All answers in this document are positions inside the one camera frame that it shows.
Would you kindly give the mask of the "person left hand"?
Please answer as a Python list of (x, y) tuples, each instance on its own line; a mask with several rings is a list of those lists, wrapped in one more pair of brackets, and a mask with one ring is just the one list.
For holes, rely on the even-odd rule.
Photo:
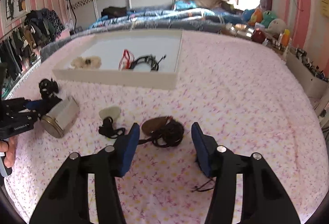
[(6, 154), (4, 165), (7, 168), (12, 168), (15, 164), (17, 138), (18, 136), (13, 136), (8, 142), (1, 141), (0, 151)]

